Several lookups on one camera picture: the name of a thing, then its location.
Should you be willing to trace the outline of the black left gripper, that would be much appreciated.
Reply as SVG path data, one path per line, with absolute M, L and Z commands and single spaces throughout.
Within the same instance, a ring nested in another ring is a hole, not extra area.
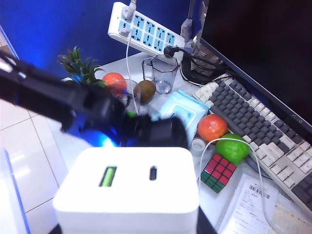
M 128 117 L 121 136 L 123 147 L 188 148 L 186 130 L 177 117 L 156 121 L 152 121 L 149 115 Z

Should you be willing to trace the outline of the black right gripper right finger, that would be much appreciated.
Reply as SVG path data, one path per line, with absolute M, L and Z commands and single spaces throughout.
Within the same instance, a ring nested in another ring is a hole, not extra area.
M 207 219 L 201 207 L 198 208 L 198 219 L 196 226 L 197 234 L 217 234 L 210 221 Z

